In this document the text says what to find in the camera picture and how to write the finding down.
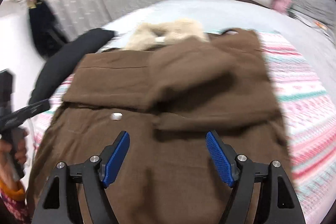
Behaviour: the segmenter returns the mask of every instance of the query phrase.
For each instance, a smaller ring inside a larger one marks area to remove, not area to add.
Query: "patterned sleeve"
[[[2,189],[0,189],[0,194],[7,210],[16,218],[19,224],[31,223],[25,200],[15,201],[6,195]]]

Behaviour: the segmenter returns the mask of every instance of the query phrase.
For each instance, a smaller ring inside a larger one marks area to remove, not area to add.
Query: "blue textured pad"
[[[207,133],[206,142],[222,182],[225,182],[228,186],[232,187],[235,181],[231,174],[231,165],[211,132]]]
[[[105,167],[105,177],[102,181],[107,188],[111,183],[115,181],[119,173],[120,167],[125,159],[130,144],[129,134],[125,132],[121,138],[117,148],[114,150],[109,162]]]

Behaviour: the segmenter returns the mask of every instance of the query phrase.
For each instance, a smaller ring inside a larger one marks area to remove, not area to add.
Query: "blue gripper pad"
[[[229,187],[233,187],[239,178],[239,170],[235,161],[236,152],[230,145],[221,141],[216,131],[207,133],[206,143],[221,180]]]
[[[107,188],[117,178],[120,167],[125,159],[130,145],[129,134],[126,131],[122,131],[121,133],[123,133],[123,135],[119,143],[117,144],[117,147],[113,151],[113,154],[111,155],[109,161],[105,165],[105,176],[102,180],[105,188]]]

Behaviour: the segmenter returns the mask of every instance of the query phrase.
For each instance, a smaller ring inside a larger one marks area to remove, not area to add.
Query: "fluffy beige fabric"
[[[160,24],[142,23],[123,50],[145,51],[154,47],[176,44],[189,37],[209,42],[202,25],[193,19],[181,18]]]

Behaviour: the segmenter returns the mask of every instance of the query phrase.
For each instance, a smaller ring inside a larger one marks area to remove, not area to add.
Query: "orange cuff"
[[[25,189],[20,181],[18,182],[19,190],[13,191],[9,189],[7,185],[0,179],[0,188],[2,189],[2,191],[6,196],[15,201],[24,201],[26,198]]]

